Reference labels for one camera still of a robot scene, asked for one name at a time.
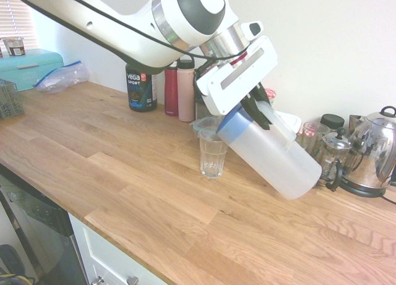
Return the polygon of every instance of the pink water bottle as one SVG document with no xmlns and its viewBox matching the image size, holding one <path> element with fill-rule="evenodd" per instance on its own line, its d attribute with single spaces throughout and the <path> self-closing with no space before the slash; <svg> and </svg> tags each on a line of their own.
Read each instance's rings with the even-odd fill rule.
<svg viewBox="0 0 396 285">
<path fill-rule="evenodd" d="M 194 100 L 194 59 L 178 60 L 178 103 L 179 120 L 191 122 L 196 118 Z"/>
<path fill-rule="evenodd" d="M 165 114 L 179 115 L 178 63 L 176 61 L 165 69 Z"/>
</svg>

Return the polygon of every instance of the dish rack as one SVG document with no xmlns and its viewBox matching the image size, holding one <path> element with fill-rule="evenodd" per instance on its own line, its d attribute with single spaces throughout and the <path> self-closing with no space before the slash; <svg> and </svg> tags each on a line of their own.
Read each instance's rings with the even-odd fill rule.
<svg viewBox="0 0 396 285">
<path fill-rule="evenodd" d="M 19 100 L 17 85 L 0 79 L 0 117 L 10 118 L 24 112 L 24 107 Z"/>
</svg>

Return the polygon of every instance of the white cabinet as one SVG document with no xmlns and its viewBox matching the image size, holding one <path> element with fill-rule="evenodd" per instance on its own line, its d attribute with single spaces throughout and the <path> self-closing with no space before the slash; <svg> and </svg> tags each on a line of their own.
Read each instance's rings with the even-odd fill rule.
<svg viewBox="0 0 396 285">
<path fill-rule="evenodd" d="M 127 285 L 127 280 L 133 278 L 139 279 L 137 285 L 166 285 L 84 223 L 69 217 L 90 284 L 100 276 L 103 282 L 99 285 Z"/>
</svg>

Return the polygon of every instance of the wooden countertop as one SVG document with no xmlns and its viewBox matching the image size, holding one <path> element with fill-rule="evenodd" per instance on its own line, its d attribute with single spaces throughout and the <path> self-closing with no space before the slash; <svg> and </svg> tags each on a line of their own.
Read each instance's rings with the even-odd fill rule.
<svg viewBox="0 0 396 285">
<path fill-rule="evenodd" d="M 169 284 L 396 284 L 395 205 L 342 189 L 285 200 L 231 150 L 207 179 L 189 124 L 99 85 L 20 95 L 0 163 Z"/>
</svg>

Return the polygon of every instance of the vega sport label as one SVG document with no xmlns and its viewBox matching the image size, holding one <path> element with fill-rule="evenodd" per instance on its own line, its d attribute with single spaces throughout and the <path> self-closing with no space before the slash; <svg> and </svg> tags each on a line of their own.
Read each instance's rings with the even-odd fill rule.
<svg viewBox="0 0 396 285">
<path fill-rule="evenodd" d="M 152 77 L 145 73 L 127 71 L 129 106 L 136 109 L 145 109 L 157 103 L 157 95 L 154 96 L 153 94 Z"/>
</svg>

